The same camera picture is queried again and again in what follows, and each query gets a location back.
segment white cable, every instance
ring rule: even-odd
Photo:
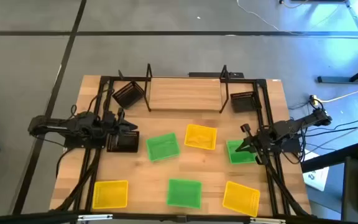
[[[259,18],[260,20],[262,20],[264,23],[266,23],[267,25],[273,27],[273,28],[274,28],[275,30],[277,30],[277,31],[287,32],[287,33],[293,34],[293,35],[305,35],[305,34],[296,34],[296,33],[293,33],[293,32],[287,31],[287,30],[280,30],[280,29],[277,28],[275,25],[268,23],[268,22],[267,22],[264,18],[262,18],[260,15],[254,13],[254,12],[251,12],[251,11],[247,11],[246,9],[244,9],[244,8],[240,5],[239,0],[236,0],[236,1],[237,1],[237,5],[238,5],[242,10],[244,10],[244,12],[249,13],[249,14],[252,14],[252,15],[258,17],[258,18]],[[340,5],[338,4],[338,6],[335,8],[335,10],[333,10],[332,13],[330,13],[329,16],[327,16],[327,17],[325,17],[323,20],[319,21],[316,25],[314,25],[313,27],[311,27],[310,30],[313,30],[313,29],[314,29],[315,27],[317,27],[320,23],[322,23],[322,22],[324,22],[326,19],[330,18],[330,17],[339,9],[339,6],[340,6]]]
[[[280,31],[275,25],[268,23],[264,18],[260,17],[258,14],[254,13],[254,12],[249,12],[249,11],[247,11],[246,9],[244,9],[242,6],[240,6],[239,0],[237,0],[237,5],[238,5],[242,10],[244,10],[246,13],[251,13],[252,15],[254,15],[254,16],[258,17],[259,19],[261,19],[262,21],[264,21],[267,25],[273,27],[275,30]]]
[[[322,23],[322,22],[324,22],[325,20],[327,20],[328,18],[330,18],[338,9],[339,9],[339,4],[336,6],[336,8],[335,8],[335,10],[333,10],[333,12],[332,13],[330,13],[330,15],[329,16],[327,16],[327,17],[325,17],[322,21],[320,21],[320,22],[318,22],[316,25],[314,25],[313,27],[311,27],[310,29],[312,30],[312,29],[314,29],[315,27],[317,27],[320,23]]]
[[[350,133],[352,133],[352,132],[354,132],[354,131],[357,131],[357,130],[358,130],[358,128],[353,129],[353,130],[351,130],[351,131],[349,131],[349,132],[347,132],[347,133],[345,133],[345,134],[342,134],[342,135],[340,135],[340,136],[338,136],[338,137],[336,137],[336,138],[333,138],[333,139],[331,139],[331,140],[329,140],[329,141],[326,141],[326,142],[322,143],[321,145],[319,145],[318,147],[316,147],[315,149],[313,149],[312,151],[306,153],[306,155],[309,154],[309,153],[311,153],[311,152],[313,152],[313,151],[315,151],[315,150],[317,150],[318,148],[320,148],[321,146],[323,146],[323,145],[325,145],[325,144],[327,144],[327,143],[329,143],[329,142],[332,142],[332,141],[334,141],[334,140],[337,140],[337,139],[339,139],[339,138],[341,138],[341,137],[343,137],[343,136],[346,136],[346,135],[348,135],[348,134],[350,134]]]
[[[333,98],[333,99],[331,99],[331,100],[320,100],[320,99],[317,99],[317,100],[319,100],[319,101],[322,102],[322,103],[329,103],[329,102],[332,102],[332,101],[340,100],[340,99],[342,99],[342,98],[345,98],[345,97],[347,97],[347,96],[353,95],[353,94],[355,94],[355,93],[358,93],[358,90],[357,90],[357,91],[354,91],[353,93],[349,93],[349,94],[346,94],[346,95],[343,95],[343,96],[340,96],[340,97],[337,97],[337,98]]]
[[[284,5],[285,7],[287,7],[287,8],[289,8],[289,9],[294,9],[294,8],[296,8],[296,7],[299,7],[299,6],[303,5],[303,4],[305,4],[305,3],[308,2],[308,1],[309,1],[309,0],[306,0],[306,1],[304,1],[303,3],[301,3],[301,4],[297,5],[297,6],[287,6],[287,4],[285,4],[285,1],[283,0],[283,5]]]

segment green basket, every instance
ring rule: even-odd
[[[248,164],[256,162],[256,153],[251,152],[236,152],[236,149],[241,145],[242,140],[227,141],[227,152],[229,153],[231,164]]]
[[[146,140],[149,159],[154,162],[180,154],[179,144],[175,133],[150,138]]]
[[[201,182],[170,179],[167,205],[187,208],[201,208]]]

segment wooden table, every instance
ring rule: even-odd
[[[97,94],[100,76],[86,75],[83,78],[78,100],[77,112],[86,111],[90,100]],[[114,88],[119,90],[128,82],[116,81]],[[280,80],[267,80],[268,94],[272,108],[273,120],[289,119],[284,91]],[[230,83],[229,93],[252,91],[251,84]],[[259,90],[262,106],[264,98]],[[226,99],[226,89],[221,84],[221,99]],[[119,105],[112,100],[110,110],[117,112]],[[267,121],[265,110],[264,121]],[[191,110],[147,110],[144,100],[138,101],[125,110],[126,120],[138,125],[140,131],[139,151],[136,154],[113,153],[103,150],[101,153],[97,181],[128,180],[128,206],[95,212],[124,212],[151,214],[198,214],[198,215],[243,215],[222,206],[224,189],[227,181],[260,190],[258,216],[271,216],[269,190],[264,166],[257,164],[232,165],[229,162],[226,141],[243,139],[240,125],[249,123],[256,133],[258,120],[256,112],[233,113],[230,102],[224,111]],[[187,124],[199,124],[218,129],[216,149],[213,151],[188,147],[184,145]],[[174,132],[177,136],[181,154],[178,157],[151,162],[147,155],[145,140]],[[75,149],[67,154],[60,164],[60,171],[53,191],[50,208],[59,206],[69,195],[78,181],[84,149]],[[295,200],[310,213],[300,165],[289,163],[282,156],[285,183]],[[201,209],[170,207],[166,204],[169,179],[190,179],[202,182]],[[83,191],[81,208],[84,208],[88,186]],[[275,187],[278,210],[283,213],[280,190]]]

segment black clamp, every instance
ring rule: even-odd
[[[187,216],[186,215],[178,215],[177,216],[177,223],[186,223],[187,222]]]

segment plastic basket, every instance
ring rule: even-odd
[[[185,145],[214,150],[217,132],[216,128],[189,124],[186,129]]]
[[[117,101],[117,103],[124,109],[128,109],[138,100],[140,100],[144,95],[142,87],[140,87],[136,82],[131,81],[126,84],[120,90],[115,92],[112,97]]]
[[[258,215],[260,192],[231,181],[226,183],[223,207],[252,217]]]
[[[137,152],[139,146],[139,132],[128,131],[126,133],[108,135],[108,152]]]
[[[125,208],[128,202],[128,181],[101,181],[94,184],[93,209]]]
[[[170,179],[167,205],[187,208],[201,208],[201,182]]]
[[[175,133],[150,138],[146,140],[146,145],[149,159],[152,162],[180,154],[179,144]]]
[[[255,91],[232,93],[230,94],[230,98],[235,113],[262,109],[259,97],[256,95]]]
[[[242,140],[226,141],[227,152],[229,154],[231,164],[247,164],[255,163],[256,153],[251,152],[236,152],[236,149],[241,145]]]

